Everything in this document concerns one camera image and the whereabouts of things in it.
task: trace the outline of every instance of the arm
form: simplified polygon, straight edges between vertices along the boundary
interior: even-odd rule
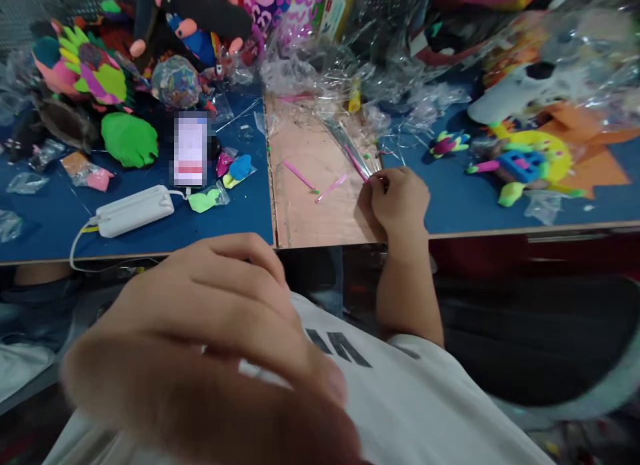
[[[71,347],[62,381],[106,429],[176,463],[360,464],[345,377],[289,297],[257,235],[201,240],[129,281]],[[240,358],[293,389],[239,373]]]
[[[431,278],[429,233],[423,222],[429,190],[406,167],[375,173],[370,183],[373,212],[389,239],[389,254],[378,284],[378,323],[386,335],[415,335],[444,348]]]

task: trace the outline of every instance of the child's hand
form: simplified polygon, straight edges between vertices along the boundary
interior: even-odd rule
[[[387,236],[423,233],[431,194],[427,185],[408,167],[385,169],[371,175],[371,206]]]

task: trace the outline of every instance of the wooden board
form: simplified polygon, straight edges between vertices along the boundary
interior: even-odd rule
[[[371,212],[369,189],[363,187],[362,179],[324,126],[309,116],[303,125],[298,125],[291,106],[273,97],[265,98],[265,108],[267,115],[275,113],[280,122],[275,134],[269,137],[277,246],[301,248],[384,241],[384,231]],[[318,196],[283,165],[285,160],[321,192],[344,173],[348,177],[316,204]]]

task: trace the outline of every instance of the white power bank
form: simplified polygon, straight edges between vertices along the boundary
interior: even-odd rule
[[[173,211],[173,203],[167,187],[156,185],[99,207],[95,211],[95,216],[100,235],[113,238],[168,217]]]

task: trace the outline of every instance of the white cable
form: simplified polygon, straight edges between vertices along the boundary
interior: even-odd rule
[[[71,268],[73,270],[78,270],[79,272],[91,272],[90,270],[83,270],[82,268],[76,268],[75,264],[73,263],[73,254],[75,253],[75,247],[78,245],[78,240],[80,240],[80,236],[84,233],[83,231],[89,226],[89,225],[94,225],[95,222],[95,217],[91,217],[87,223],[85,223],[80,230],[78,231],[78,235],[75,236],[75,238],[73,239],[73,244],[71,244],[71,252],[69,252],[69,265],[71,265]]]
[[[182,194],[182,192],[170,191],[169,193],[172,193],[172,192],[173,193],[177,193],[178,195],[182,195],[182,197],[184,198],[184,195]],[[75,239],[73,240],[73,244],[71,244],[71,252],[69,253],[69,265],[71,265],[71,268],[73,270],[77,270],[78,272],[101,273],[101,272],[106,272],[107,270],[110,270],[111,268],[115,268],[115,267],[124,265],[127,262],[134,262],[136,260],[151,260],[153,262],[156,262],[157,264],[160,263],[158,260],[155,260],[154,258],[151,258],[151,257],[148,257],[148,258],[147,257],[139,257],[139,258],[130,258],[129,260],[124,260],[123,262],[117,263],[115,265],[108,266],[106,268],[102,268],[101,270],[87,270],[86,268],[76,267],[75,263],[73,262],[73,255],[75,254],[75,247],[78,245],[78,240],[80,240],[80,237],[82,236],[83,233],[88,233],[88,232],[83,232],[84,229],[86,229],[90,225],[95,226],[96,224],[97,224],[97,219],[95,217],[91,217],[91,219],[89,219],[89,221],[82,226],[82,229],[80,229],[80,231],[78,232],[78,235],[75,236]]]
[[[185,195],[181,191],[169,191],[169,194],[179,195],[180,197],[182,197],[183,200],[187,200],[187,197],[185,197]]]

